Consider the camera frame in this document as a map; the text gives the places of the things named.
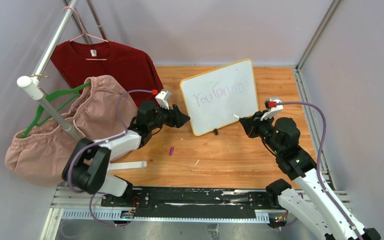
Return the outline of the yellow-framed whiteboard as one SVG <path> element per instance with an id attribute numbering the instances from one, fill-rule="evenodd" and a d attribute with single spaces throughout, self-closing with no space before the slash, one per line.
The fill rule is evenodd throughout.
<path id="1" fill-rule="evenodd" d="M 190 125 L 202 136 L 259 110 L 253 62 L 246 58 L 179 83 Z"/>

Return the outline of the purple marker cap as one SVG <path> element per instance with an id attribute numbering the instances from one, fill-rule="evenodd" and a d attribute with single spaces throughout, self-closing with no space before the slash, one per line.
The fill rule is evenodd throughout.
<path id="1" fill-rule="evenodd" d="M 173 155 L 174 149 L 175 149 L 175 147 L 174 147 L 174 146 L 172 146 L 172 147 L 170 148 L 170 150 L 169 150 L 169 155 L 170 155 L 170 156 L 172 156 L 172 155 Z"/>

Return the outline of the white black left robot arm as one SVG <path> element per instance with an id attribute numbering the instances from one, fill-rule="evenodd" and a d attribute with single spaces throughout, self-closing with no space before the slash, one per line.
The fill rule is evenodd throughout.
<path id="1" fill-rule="evenodd" d="M 151 100 L 143 101 L 126 131 L 100 140 L 80 139 L 61 177 L 74 192 L 113 195 L 120 206 L 129 206 L 133 201 L 133 185 L 109 173 L 111 160 L 145 146 L 153 130 L 163 126 L 179 129 L 190 119 L 176 104 L 164 108 Z"/>

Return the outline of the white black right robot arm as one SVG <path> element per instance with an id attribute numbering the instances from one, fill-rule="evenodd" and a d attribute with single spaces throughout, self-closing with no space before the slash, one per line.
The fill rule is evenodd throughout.
<path id="1" fill-rule="evenodd" d="M 266 187 L 266 204 L 272 209 L 288 210 L 319 240 L 381 239 L 375 228 L 365 227 L 354 217 L 320 177 L 316 162 L 299 145 L 301 132 L 295 121 L 288 117 L 262 120 L 262 115 L 258 111 L 238 120 L 249 138 L 261 138 L 274 153 L 280 170 L 300 186 L 311 201 L 304 201 L 289 183 L 278 179 Z"/>

